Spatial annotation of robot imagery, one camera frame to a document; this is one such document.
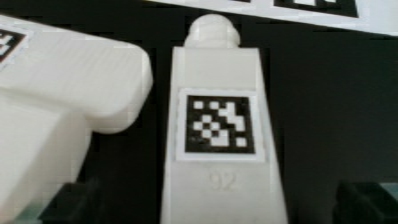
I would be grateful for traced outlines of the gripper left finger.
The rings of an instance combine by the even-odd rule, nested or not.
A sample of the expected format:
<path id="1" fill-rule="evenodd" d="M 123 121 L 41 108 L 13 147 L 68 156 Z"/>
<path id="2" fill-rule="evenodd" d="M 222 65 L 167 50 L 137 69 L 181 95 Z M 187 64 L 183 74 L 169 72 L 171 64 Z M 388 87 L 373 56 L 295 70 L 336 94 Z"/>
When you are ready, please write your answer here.
<path id="1" fill-rule="evenodd" d="M 43 224 L 100 224 L 98 184 L 66 183 L 39 215 Z"/>

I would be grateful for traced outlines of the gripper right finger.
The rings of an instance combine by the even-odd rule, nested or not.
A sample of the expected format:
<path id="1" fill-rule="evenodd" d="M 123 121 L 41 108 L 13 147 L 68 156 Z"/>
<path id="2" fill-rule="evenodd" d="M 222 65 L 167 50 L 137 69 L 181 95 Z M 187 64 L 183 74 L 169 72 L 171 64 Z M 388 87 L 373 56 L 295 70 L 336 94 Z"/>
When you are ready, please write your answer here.
<path id="1" fill-rule="evenodd" d="M 340 183 L 334 224 L 398 224 L 398 183 Z"/>

